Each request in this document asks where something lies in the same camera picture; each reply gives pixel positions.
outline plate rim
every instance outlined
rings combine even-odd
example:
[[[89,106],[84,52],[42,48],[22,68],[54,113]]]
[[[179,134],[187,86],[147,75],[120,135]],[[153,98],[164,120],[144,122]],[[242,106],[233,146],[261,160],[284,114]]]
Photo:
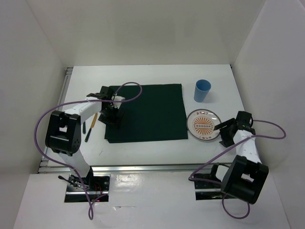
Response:
[[[215,112],[213,112],[213,111],[210,111],[210,110],[208,110],[208,109],[197,109],[197,110],[193,110],[192,112],[189,113],[189,115],[187,116],[187,119],[186,119],[186,127],[187,127],[187,130],[191,133],[191,135],[193,135],[193,134],[192,134],[192,132],[190,131],[189,126],[188,126],[189,117],[190,117],[190,115],[193,114],[195,111],[200,111],[200,110],[205,110],[205,111],[212,112],[212,113],[219,119],[220,123],[222,123],[221,119],[220,119],[220,118],[218,117],[218,115],[217,115]],[[209,140],[200,139],[200,138],[196,137],[195,135],[193,135],[193,136],[194,136],[195,138],[201,140],[201,141],[212,141],[212,140],[216,139],[219,135],[220,135],[220,132],[218,133],[218,135],[217,135],[215,138],[212,138],[212,139],[209,139]]]

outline plate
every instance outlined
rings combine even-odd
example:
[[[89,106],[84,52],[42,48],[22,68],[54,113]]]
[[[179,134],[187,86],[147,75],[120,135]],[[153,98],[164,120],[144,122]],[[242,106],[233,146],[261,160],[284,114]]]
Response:
[[[187,128],[190,133],[203,141],[210,141],[219,136],[219,130],[214,127],[221,123],[220,118],[213,112],[206,109],[199,109],[191,112],[187,117]]]

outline green placemat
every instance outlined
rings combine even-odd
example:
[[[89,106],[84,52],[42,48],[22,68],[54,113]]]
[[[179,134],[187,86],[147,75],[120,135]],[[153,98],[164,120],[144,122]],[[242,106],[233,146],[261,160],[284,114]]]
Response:
[[[121,126],[106,126],[110,143],[187,139],[186,114],[181,84],[143,85],[139,98],[123,103]],[[124,86],[118,93],[131,99],[139,93],[136,85]]]

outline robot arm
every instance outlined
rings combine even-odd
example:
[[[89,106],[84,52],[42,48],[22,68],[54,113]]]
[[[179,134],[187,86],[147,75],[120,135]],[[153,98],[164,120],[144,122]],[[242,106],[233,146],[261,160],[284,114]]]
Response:
[[[114,101],[122,101],[125,98],[116,96],[111,88],[103,86],[99,93],[89,94],[86,98],[86,100],[96,99],[110,102],[82,103],[63,112],[52,112],[45,139],[46,146],[51,148],[54,153],[58,153],[66,164],[73,166],[88,186],[93,183],[93,170],[81,154],[81,125],[89,117],[100,112],[100,121],[118,127],[123,112],[120,110],[121,103]],[[73,182],[79,182],[74,170],[70,170]]]
[[[252,115],[239,111],[236,119],[230,119],[215,127],[220,129],[224,147],[229,147],[255,135]],[[263,188],[269,169],[259,159],[254,139],[236,147],[236,157],[229,168],[218,166],[215,176],[221,180],[221,191],[249,204],[254,204]]]

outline cable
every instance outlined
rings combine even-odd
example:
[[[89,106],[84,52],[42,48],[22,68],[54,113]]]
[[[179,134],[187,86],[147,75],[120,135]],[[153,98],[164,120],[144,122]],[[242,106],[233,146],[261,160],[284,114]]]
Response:
[[[134,84],[138,85],[139,88],[140,88],[140,92],[139,92],[134,98],[127,99],[127,100],[123,100],[123,101],[115,101],[116,103],[127,103],[127,102],[131,102],[131,101],[137,99],[137,98],[141,95],[141,93],[142,93],[142,87],[141,87],[141,85],[139,85],[139,84],[136,83],[136,82],[127,82],[127,83],[124,83],[122,86],[120,86],[120,87],[116,90],[116,93],[118,93],[118,91],[119,91],[122,87],[124,87],[125,85],[130,84],[130,83],[134,83]],[[40,152],[40,154],[43,155],[46,159],[48,159],[48,160],[50,160],[50,161],[52,161],[52,162],[58,163],[58,164],[60,164],[60,165],[62,165],[62,166],[65,166],[65,167],[68,167],[68,168],[72,169],[72,170],[76,173],[76,175],[78,176],[78,178],[80,179],[81,185],[84,187],[85,195],[86,195],[86,198],[87,198],[88,203],[89,203],[88,216],[89,216],[89,219],[90,219],[90,220],[93,220],[93,205],[94,205],[94,203],[95,203],[98,199],[102,198],[103,196],[105,196],[105,195],[107,195],[107,194],[100,195],[100,196],[97,197],[94,201],[91,202],[91,201],[90,201],[89,194],[88,194],[88,192],[87,192],[87,189],[85,188],[84,181],[82,180],[82,178],[81,178],[79,172],[78,172],[73,166],[70,166],[70,165],[68,165],[68,164],[65,164],[65,163],[63,163],[63,162],[57,161],[57,160],[55,160],[55,159],[49,157],[49,156],[46,155],[46,154],[42,151],[42,149],[39,147],[38,141],[37,141],[37,129],[38,129],[39,123],[40,123],[41,120],[44,118],[44,116],[46,116],[49,112],[51,112],[51,111],[53,111],[53,110],[55,110],[55,109],[57,109],[57,108],[59,108],[59,107],[61,107],[61,106],[70,105],[70,104],[88,103],[88,102],[105,102],[105,103],[108,103],[108,102],[111,102],[111,101],[112,101],[112,100],[93,99],[93,100],[80,100],[80,101],[75,101],[75,102],[68,102],[68,103],[59,104],[59,105],[57,105],[57,106],[55,106],[55,107],[53,107],[53,108],[47,110],[45,113],[43,113],[43,114],[40,116],[40,118],[38,119],[38,121],[37,121],[37,123],[36,123],[36,125],[35,125],[35,128],[34,128],[34,143],[35,143],[35,146],[36,146],[37,150]]]
[[[278,127],[282,132],[283,132],[283,136],[282,137],[273,137],[273,136],[267,136],[267,135],[252,135],[250,137],[247,137],[243,140],[241,140],[240,142],[230,146],[229,148],[227,148],[225,151],[223,151],[222,153],[218,154],[217,156],[213,157],[211,160],[209,160],[208,162],[206,162],[205,164],[203,164],[202,166],[200,166],[199,168],[197,168],[195,171],[192,172],[192,174],[190,175],[189,177],[189,180],[190,181],[205,181],[205,182],[210,182],[210,183],[215,183],[215,184],[218,184],[218,185],[221,185],[221,182],[218,182],[218,181],[215,181],[215,180],[209,180],[209,179],[204,179],[204,178],[194,178],[194,175],[199,172],[200,170],[202,170],[204,167],[206,167],[207,165],[209,165],[210,163],[212,163],[214,160],[220,158],[222,155],[228,153],[229,151],[231,151],[232,149],[234,149],[235,147],[237,147],[238,145],[240,145],[241,143],[244,143],[246,141],[248,141],[250,138],[256,138],[256,137],[262,137],[262,138],[269,138],[269,139],[276,139],[276,140],[281,140],[281,139],[284,139],[286,138],[287,134],[286,134],[286,131],[280,127],[278,124],[275,124],[275,123],[272,123],[272,122],[269,122],[269,121],[264,121],[264,120],[253,120],[253,122],[261,122],[261,123],[268,123],[268,124],[272,124],[272,125],[275,125],[276,127]],[[226,197],[226,195],[224,195],[223,197],[223,200],[222,200],[222,205],[223,205],[223,208],[224,208],[224,211],[229,215],[231,216],[232,218],[234,219],[244,219],[246,218],[249,214],[250,214],[250,205],[249,203],[247,203],[248,205],[248,211],[247,213],[242,216],[242,217],[236,217],[236,216],[233,216],[231,215],[228,210],[225,208],[224,206],[224,198]]]

